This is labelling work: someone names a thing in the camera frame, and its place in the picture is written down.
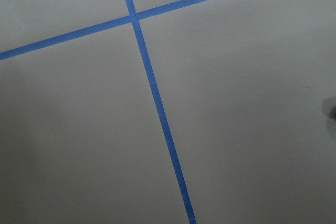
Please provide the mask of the red strawberry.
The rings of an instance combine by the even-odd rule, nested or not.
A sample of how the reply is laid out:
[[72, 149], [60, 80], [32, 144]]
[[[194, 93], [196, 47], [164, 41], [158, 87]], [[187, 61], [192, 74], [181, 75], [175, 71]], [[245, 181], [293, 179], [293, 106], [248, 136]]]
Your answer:
[[328, 118], [335, 120], [335, 106], [336, 106], [335, 97], [329, 97], [324, 99], [321, 105], [322, 113]]

